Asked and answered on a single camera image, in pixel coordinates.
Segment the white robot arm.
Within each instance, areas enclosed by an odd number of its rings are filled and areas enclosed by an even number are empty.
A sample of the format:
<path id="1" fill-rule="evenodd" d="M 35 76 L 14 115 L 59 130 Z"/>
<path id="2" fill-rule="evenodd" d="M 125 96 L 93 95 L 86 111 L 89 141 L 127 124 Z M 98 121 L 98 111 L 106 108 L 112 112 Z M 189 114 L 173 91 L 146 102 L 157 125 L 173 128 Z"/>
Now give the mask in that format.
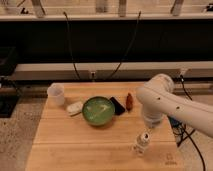
<path id="1" fill-rule="evenodd" d="M 166 74 L 157 74 L 136 89 L 146 126 L 158 126 L 167 115 L 213 138 L 213 106 L 181 98 L 173 90 L 174 82 Z"/>

